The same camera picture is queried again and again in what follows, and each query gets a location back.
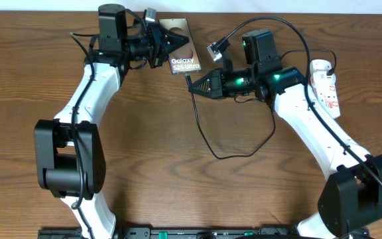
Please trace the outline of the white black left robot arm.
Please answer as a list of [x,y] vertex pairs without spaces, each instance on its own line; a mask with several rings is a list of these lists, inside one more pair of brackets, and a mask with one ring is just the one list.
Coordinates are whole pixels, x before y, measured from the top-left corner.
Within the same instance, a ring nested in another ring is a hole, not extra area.
[[67,204],[80,224],[78,238],[113,238],[116,217],[102,192],[106,162],[99,124],[110,99],[122,86],[132,62],[158,68],[190,39],[155,21],[109,3],[98,8],[99,32],[89,34],[84,74],[70,101],[53,119],[34,127],[38,184]]

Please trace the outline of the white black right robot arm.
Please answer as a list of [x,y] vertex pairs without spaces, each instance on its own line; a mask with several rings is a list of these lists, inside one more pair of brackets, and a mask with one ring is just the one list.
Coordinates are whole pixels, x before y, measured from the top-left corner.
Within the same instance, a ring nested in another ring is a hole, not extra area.
[[382,155],[372,156],[337,123],[338,103],[330,64],[309,63],[309,74],[284,67],[273,34],[267,29],[242,37],[247,68],[234,69],[229,42],[211,44],[208,52],[222,67],[189,85],[211,99],[254,93],[295,130],[313,154],[326,179],[317,211],[296,225],[306,238],[348,236],[382,219]]

